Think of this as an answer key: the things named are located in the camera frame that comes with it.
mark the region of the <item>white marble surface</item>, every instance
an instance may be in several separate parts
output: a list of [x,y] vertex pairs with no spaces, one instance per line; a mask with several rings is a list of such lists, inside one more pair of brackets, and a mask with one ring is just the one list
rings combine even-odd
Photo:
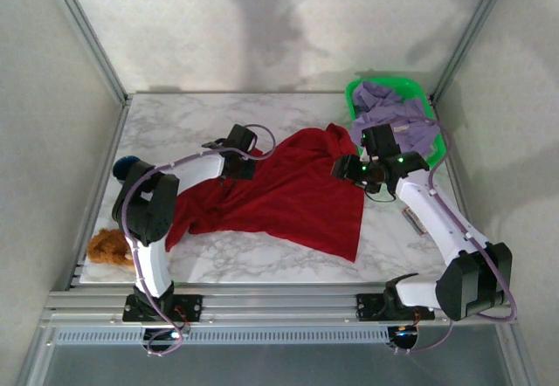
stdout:
[[[234,123],[264,124],[282,141],[302,128],[326,128],[330,122],[349,127],[342,94],[137,94],[116,158],[137,155],[146,162],[169,162],[227,135]],[[259,135],[258,147],[267,150],[266,134]],[[437,181],[453,197],[445,166]],[[117,227],[110,214],[120,188],[111,177],[95,233]],[[355,263],[265,233],[222,231],[187,233],[168,253],[169,270],[177,282],[210,283],[349,283],[385,281],[407,272],[441,273],[438,248],[429,236],[414,231],[403,207],[400,201],[365,199]],[[131,270],[87,259],[80,277],[80,283],[133,281]]]

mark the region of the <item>red cloth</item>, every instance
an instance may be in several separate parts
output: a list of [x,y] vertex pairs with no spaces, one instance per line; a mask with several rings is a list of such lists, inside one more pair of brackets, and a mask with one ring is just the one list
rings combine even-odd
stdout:
[[355,261],[363,191],[330,175],[338,157],[354,153],[344,128],[306,128],[257,162],[252,180],[211,179],[185,190],[177,198],[167,251],[187,230],[265,231]]

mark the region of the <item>stuffed toy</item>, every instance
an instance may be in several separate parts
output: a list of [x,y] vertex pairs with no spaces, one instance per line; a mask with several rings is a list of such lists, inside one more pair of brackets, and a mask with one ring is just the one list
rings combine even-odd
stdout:
[[87,245],[87,256],[96,264],[134,267],[130,247],[118,229],[101,229]]

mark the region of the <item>green plastic bin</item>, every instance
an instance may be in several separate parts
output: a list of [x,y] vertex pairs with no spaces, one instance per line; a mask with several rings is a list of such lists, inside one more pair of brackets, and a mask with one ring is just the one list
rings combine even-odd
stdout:
[[[412,100],[414,98],[421,99],[421,102],[423,102],[425,114],[429,118],[435,118],[435,114],[433,113],[431,106],[429,105],[429,102],[425,97],[423,89],[413,80],[408,78],[368,78],[354,80],[348,85],[348,87],[346,87],[346,101],[348,102],[349,115],[351,116],[351,120],[355,120],[356,118],[355,107],[353,105],[351,95],[353,94],[353,91],[355,91],[355,88],[358,87],[359,84],[364,80],[393,89],[398,95],[402,97],[403,100]],[[433,147],[433,153],[426,159],[431,168],[433,168],[446,153],[445,142],[443,141],[443,137],[440,134],[435,139],[435,142],[433,142]],[[360,155],[362,152],[362,148],[358,148],[358,150]]]

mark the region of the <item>purple cloth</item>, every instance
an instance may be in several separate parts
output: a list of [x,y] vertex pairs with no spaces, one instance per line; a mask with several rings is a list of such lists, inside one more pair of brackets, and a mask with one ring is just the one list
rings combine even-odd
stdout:
[[[349,136],[361,146],[361,132],[365,128],[384,124],[396,117],[425,116],[421,99],[402,101],[402,97],[386,86],[363,81],[353,92],[353,105],[358,118],[353,121]],[[396,143],[403,152],[416,151],[427,157],[438,135],[438,126],[425,121],[401,120],[391,124]]]

